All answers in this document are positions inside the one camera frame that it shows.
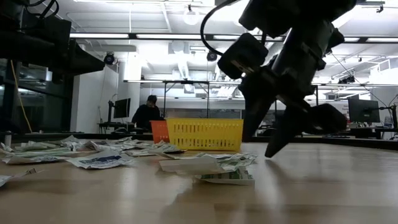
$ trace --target orange basket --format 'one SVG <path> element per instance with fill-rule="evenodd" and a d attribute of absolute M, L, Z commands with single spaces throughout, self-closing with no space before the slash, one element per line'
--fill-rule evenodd
<path fill-rule="evenodd" d="M 152 134 L 155 143 L 159 143 L 161 140 L 170 142 L 166 121 L 150 121 L 150 125 L 152 126 Z"/>

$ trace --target wooden table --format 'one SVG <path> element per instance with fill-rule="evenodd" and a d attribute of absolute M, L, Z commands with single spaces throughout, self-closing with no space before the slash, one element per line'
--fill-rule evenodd
<path fill-rule="evenodd" d="M 396 223 L 398 153 L 323 144 L 289 144 L 249 167 L 255 186 L 194 183 L 159 169 L 161 157 L 135 167 L 79 169 L 67 162 L 0 164 L 0 174 L 46 170 L 0 188 L 4 224 Z"/>

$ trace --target person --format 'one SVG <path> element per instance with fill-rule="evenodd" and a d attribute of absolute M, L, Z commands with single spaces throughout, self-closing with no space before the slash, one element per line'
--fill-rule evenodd
<path fill-rule="evenodd" d="M 144 128 L 151 130 L 150 121 L 161 121 L 159 108 L 156 106 L 157 97 L 155 95 L 148 96 L 147 103 L 141 105 L 131 122 L 136 124 L 137 128 Z"/>

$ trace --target white wall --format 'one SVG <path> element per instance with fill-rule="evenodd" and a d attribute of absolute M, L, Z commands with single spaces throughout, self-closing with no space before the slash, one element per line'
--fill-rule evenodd
<path fill-rule="evenodd" d="M 118 84 L 118 99 L 123 100 L 130 98 L 130 114 L 128 118 L 123 118 L 123 121 L 131 121 L 134 113 L 139 107 L 140 102 L 140 83 L 126 83 L 124 74 L 128 70 L 127 63 L 119 64 L 119 84 Z"/>
<path fill-rule="evenodd" d="M 117 93 L 119 75 L 110 68 L 74 77 L 71 131 L 97 133 L 108 119 L 108 101 Z"/>

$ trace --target fluorescent light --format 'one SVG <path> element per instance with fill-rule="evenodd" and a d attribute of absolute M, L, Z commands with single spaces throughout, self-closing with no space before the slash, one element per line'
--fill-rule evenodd
<path fill-rule="evenodd" d="M 85 33 L 71 33 L 69 35 L 70 38 L 119 38 L 119 39 L 128 39 L 129 34 L 85 34 Z"/>
<path fill-rule="evenodd" d="M 129 83 L 163 83 L 161 80 L 124 80 Z"/>
<path fill-rule="evenodd" d="M 175 99 L 175 97 L 163 97 L 163 96 L 158 96 L 157 97 L 158 100 L 164 100 L 164 99 Z"/>
<path fill-rule="evenodd" d="M 214 35 L 215 40 L 237 40 L 240 35 Z M 257 40 L 261 40 L 260 35 L 254 36 Z M 282 41 L 282 37 L 275 37 L 274 39 L 267 37 L 267 41 Z"/>
<path fill-rule="evenodd" d="M 215 40 L 237 40 L 240 35 L 215 35 Z"/>
<path fill-rule="evenodd" d="M 209 49 L 205 46 L 189 46 L 189 51 L 208 52 Z"/>
<path fill-rule="evenodd" d="M 391 85 L 391 84 L 336 84 L 336 83 L 312 83 L 312 85 L 319 85 L 319 86 L 398 87 L 398 85 Z"/>
<path fill-rule="evenodd" d="M 261 40 L 261 35 L 255 35 L 254 36 L 257 40 Z M 275 37 L 275 38 L 270 38 L 270 37 L 267 37 L 267 41 L 282 41 L 282 37 Z"/>
<path fill-rule="evenodd" d="M 239 85 L 240 82 L 209 82 L 209 84 Z"/>
<path fill-rule="evenodd" d="M 97 3 L 129 3 L 129 4 L 159 4 L 159 3 L 174 3 L 174 4 L 182 4 L 182 3 L 195 3 L 192 1 L 160 1 L 160 0 L 74 0 L 75 2 L 97 2 Z"/>
<path fill-rule="evenodd" d="M 367 41 L 369 41 L 369 42 L 398 42 L 398 38 L 390 38 L 390 37 L 369 38 Z"/>
<path fill-rule="evenodd" d="M 357 41 L 359 41 L 359 38 L 357 38 L 357 37 L 345 37 L 344 41 L 345 42 L 357 42 Z"/>
<path fill-rule="evenodd" d="M 195 34 L 137 34 L 138 39 L 188 39 L 200 40 L 200 35 Z"/>

